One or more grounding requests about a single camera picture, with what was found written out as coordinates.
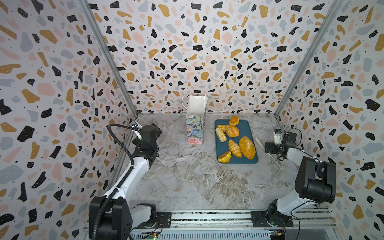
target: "marble table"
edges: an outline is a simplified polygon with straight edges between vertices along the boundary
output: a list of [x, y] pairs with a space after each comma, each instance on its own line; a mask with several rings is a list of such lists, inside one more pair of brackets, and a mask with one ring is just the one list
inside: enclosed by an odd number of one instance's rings
[[[130, 201], [156, 204], [160, 210], [265, 209], [295, 187], [297, 168], [283, 161], [283, 169], [256, 144], [256, 164], [221, 164], [216, 158], [216, 119], [231, 115], [206, 115], [204, 144], [187, 143], [185, 115], [140, 115], [143, 126], [155, 123], [161, 130], [159, 157], [144, 175]], [[254, 138], [273, 141], [276, 121], [270, 115], [240, 115], [249, 122]], [[133, 152], [134, 145], [129, 147]], [[126, 158], [121, 173], [128, 166]]]

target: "side wall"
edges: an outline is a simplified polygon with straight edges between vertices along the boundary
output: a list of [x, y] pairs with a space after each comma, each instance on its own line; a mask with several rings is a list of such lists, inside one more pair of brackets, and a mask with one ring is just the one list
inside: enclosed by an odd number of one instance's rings
[[383, 3], [345, 1], [278, 116], [302, 131], [304, 150], [336, 164], [329, 205], [346, 240], [384, 230]]
[[332, 0], [89, 3], [138, 112], [271, 113]]
[[0, 237], [80, 239], [131, 115], [76, 1], [0, 7]]

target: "tray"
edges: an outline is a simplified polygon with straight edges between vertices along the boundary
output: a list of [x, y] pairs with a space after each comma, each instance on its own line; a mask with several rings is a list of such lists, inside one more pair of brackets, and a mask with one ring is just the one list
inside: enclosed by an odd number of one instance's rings
[[[218, 125], [229, 125], [229, 119], [218, 119], [218, 120], [216, 120], [215, 121], [215, 128]], [[239, 129], [240, 135], [238, 137], [229, 137], [225, 133], [225, 136], [227, 137], [227, 140], [225, 142], [220, 142], [220, 140], [217, 137], [217, 134], [215, 133], [215, 139], [216, 139], [216, 159], [218, 159], [218, 157], [221, 154], [225, 153], [226, 151], [229, 151], [228, 141], [230, 139], [232, 139], [235, 143], [239, 144], [240, 138], [242, 138], [243, 136], [246, 136], [246, 137], [248, 137], [253, 142], [253, 144], [255, 144], [255, 142], [253, 140], [252, 132], [251, 132], [251, 127], [249, 126], [249, 122], [247, 120], [242, 120], [241, 119], [239, 121], [239, 124], [236, 127]], [[234, 164], [234, 163], [239, 163], [239, 164], [240, 163], [241, 164], [255, 164], [258, 161], [259, 161], [259, 158], [257, 157], [257, 151], [256, 151], [256, 155], [255, 155], [255, 157], [252, 160], [249, 160], [244, 155], [242, 157], [236, 157], [236, 156], [234, 156], [232, 154], [232, 158], [231, 158], [231, 160], [228, 163], [232, 163], [232, 164]]]

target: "pastry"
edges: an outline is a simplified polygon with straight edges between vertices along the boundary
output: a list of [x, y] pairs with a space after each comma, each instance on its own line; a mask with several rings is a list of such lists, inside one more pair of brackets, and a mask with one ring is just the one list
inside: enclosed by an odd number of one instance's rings
[[231, 153], [236, 157], [242, 157], [239, 145], [237, 145], [237, 143], [235, 143], [232, 139], [228, 141], [228, 148], [229, 151], [231, 151]]
[[239, 146], [241, 152], [244, 154], [246, 158], [252, 160], [256, 155], [256, 149], [253, 142], [246, 136], [240, 138]]
[[222, 163], [226, 163], [226, 162], [229, 162], [231, 157], [232, 157], [232, 153], [230, 151], [226, 151], [225, 153], [221, 154], [221, 156], [218, 158], [218, 161]]
[[228, 130], [229, 125], [217, 125], [217, 127], [221, 128], [223, 132], [226, 132]]
[[229, 137], [237, 137], [239, 135], [239, 129], [235, 126], [229, 126], [227, 129], [227, 135]]
[[237, 124], [239, 124], [239, 117], [233, 116], [231, 120], [229, 120], [229, 125], [236, 126]]
[[225, 142], [227, 140], [227, 137], [225, 136], [225, 133], [223, 132], [223, 130], [221, 128], [219, 128], [219, 127], [216, 128], [215, 132], [216, 132], [217, 137], [220, 140], [220, 142]]

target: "bag handle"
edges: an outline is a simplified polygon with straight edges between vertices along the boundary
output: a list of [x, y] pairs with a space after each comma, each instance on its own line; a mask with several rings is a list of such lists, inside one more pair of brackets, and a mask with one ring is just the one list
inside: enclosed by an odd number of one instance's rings
[[183, 98], [184, 98], [185, 96], [188, 96], [188, 97], [189, 97], [189, 95], [187, 95], [187, 94], [183, 95], [183, 97], [181, 98], [181, 104], [183, 105], [183, 107], [184, 107], [185, 109], [187, 109], [187, 107], [185, 107], [184, 104], [183, 104]]

